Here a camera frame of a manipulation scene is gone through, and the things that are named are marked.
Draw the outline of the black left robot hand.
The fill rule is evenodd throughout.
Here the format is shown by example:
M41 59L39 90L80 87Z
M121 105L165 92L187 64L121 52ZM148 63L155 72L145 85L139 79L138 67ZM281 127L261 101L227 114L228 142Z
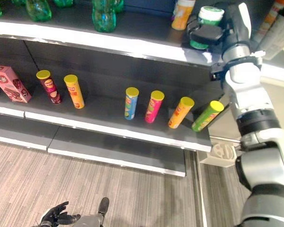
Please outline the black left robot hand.
M80 214L69 215L64 212L66 206L69 204L65 201L51 209L49 209L41 218L40 227L57 227L59 225L71 225L76 223L80 218Z

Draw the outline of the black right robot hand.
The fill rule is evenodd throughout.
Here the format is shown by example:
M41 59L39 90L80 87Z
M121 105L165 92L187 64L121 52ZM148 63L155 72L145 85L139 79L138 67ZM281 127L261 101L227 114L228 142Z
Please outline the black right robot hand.
M190 47L224 53L235 47L250 51L251 22L247 5L217 2L200 8L186 27Z

